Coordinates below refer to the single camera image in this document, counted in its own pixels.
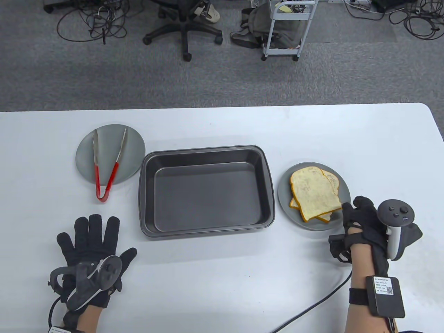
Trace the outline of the person's left hand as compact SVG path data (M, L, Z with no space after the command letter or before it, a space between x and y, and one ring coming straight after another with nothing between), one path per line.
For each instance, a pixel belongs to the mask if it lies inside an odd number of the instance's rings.
M102 217L99 214L90 215L89 218L76 219L74 241L68 233L57 235L57 243L61 248L68 266L75 266L80 262L99 262L111 255L116 255L118 244L120 220L111 216L106 224L105 234L102 235ZM122 271L118 281L108 290L101 291L89 301L88 306L96 306L105 309L110 301L111 294L116 290L121 291L121 277L127 270L132 260L136 257L137 250L130 248L120 255Z

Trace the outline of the person's right hand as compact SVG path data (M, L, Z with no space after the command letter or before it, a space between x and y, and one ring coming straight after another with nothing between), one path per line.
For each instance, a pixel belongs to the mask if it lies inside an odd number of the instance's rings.
M397 261L423 236L414 223L414 210L404 201L389 199L375 208L369 198L358 196L353 204L342 208L346 250L354 244L370 245L374 257Z

